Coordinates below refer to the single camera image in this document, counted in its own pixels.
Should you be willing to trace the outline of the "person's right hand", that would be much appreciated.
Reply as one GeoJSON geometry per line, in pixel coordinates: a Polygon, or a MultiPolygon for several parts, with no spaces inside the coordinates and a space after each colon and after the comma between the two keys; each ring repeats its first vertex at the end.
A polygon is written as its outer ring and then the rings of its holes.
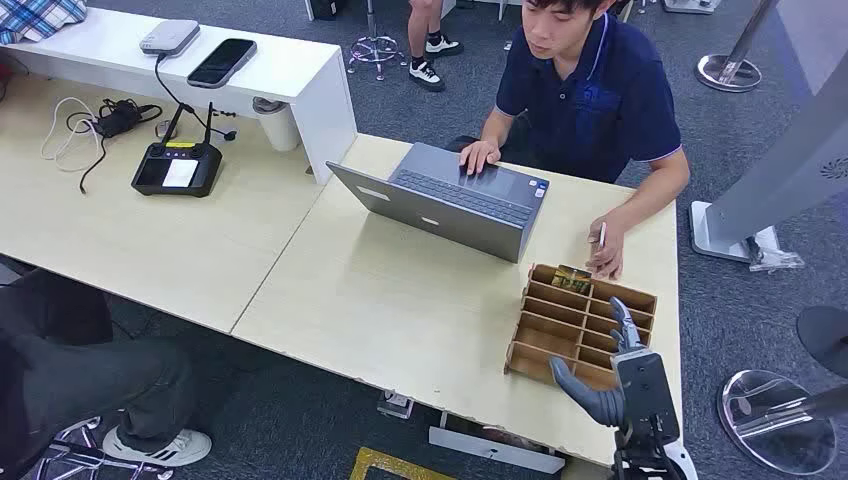
{"type": "Polygon", "coordinates": [[[459,165],[467,176],[481,173],[487,165],[494,165],[501,159],[497,141],[486,139],[472,142],[460,151],[459,165]]]}

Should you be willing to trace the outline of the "person's left hand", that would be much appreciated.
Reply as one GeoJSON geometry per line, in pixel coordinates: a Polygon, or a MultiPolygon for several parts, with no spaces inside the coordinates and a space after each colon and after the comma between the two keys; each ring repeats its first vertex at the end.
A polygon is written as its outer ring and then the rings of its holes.
{"type": "Polygon", "coordinates": [[[597,278],[618,280],[623,268],[624,236],[629,226],[615,212],[597,218],[589,227],[591,253],[585,266],[597,278]]]}

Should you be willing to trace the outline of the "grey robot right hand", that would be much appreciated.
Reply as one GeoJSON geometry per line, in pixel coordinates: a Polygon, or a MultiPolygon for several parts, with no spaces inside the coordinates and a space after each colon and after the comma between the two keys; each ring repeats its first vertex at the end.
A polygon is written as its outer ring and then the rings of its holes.
{"type": "Polygon", "coordinates": [[[626,444],[663,448],[680,439],[680,428],[662,357],[641,343],[628,307],[615,296],[609,303],[618,322],[611,332],[618,346],[611,360],[617,386],[595,390],[558,357],[549,360],[553,379],[596,423],[620,429],[626,444]]]}

